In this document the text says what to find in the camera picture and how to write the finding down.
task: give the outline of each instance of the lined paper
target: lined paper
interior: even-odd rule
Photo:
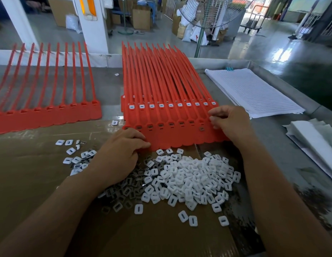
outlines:
[[[250,69],[206,69],[205,73],[235,105],[243,106],[251,118],[305,111]]]

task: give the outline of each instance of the gray floor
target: gray floor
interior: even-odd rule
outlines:
[[[55,24],[52,14],[28,15],[36,35],[44,43],[51,42],[56,50],[57,42],[64,50],[65,42],[84,41],[82,34],[66,30]],[[21,43],[10,21],[3,23],[0,30],[0,49],[11,49],[15,42]],[[200,57],[217,59],[253,60],[265,69],[299,89],[318,103],[332,110],[332,48],[287,37],[296,29],[295,24],[279,21],[265,21],[258,34],[237,34],[235,41],[224,41],[219,47],[202,47]],[[176,45],[188,57],[193,57],[196,43],[183,42],[171,32],[172,21],[162,17],[153,29],[144,35],[120,35],[115,26],[110,37],[109,51],[121,54],[121,42],[133,44]]]

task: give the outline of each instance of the hand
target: hand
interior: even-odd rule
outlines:
[[[210,121],[214,129],[222,129],[224,134],[239,149],[251,138],[256,138],[249,115],[243,107],[222,105],[212,108],[208,113],[211,115]]]
[[[118,130],[104,143],[82,173],[94,178],[100,186],[100,191],[122,181],[135,168],[138,161],[136,150],[151,146],[149,142],[143,141],[145,138],[133,128]]]

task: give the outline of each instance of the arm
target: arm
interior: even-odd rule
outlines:
[[[55,192],[3,242],[0,257],[63,256],[92,200],[134,169],[135,150],[150,143],[135,129],[119,130],[79,174],[67,177]]]
[[[258,141],[242,107],[209,114],[240,150],[258,232],[270,256],[332,256],[332,238]]]

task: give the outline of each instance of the person's left hand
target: person's left hand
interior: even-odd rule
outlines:
[[[94,178],[101,191],[125,179],[133,171],[138,154],[136,150],[149,148],[143,141],[146,137],[138,130],[118,130],[96,153],[91,163],[82,172]]]

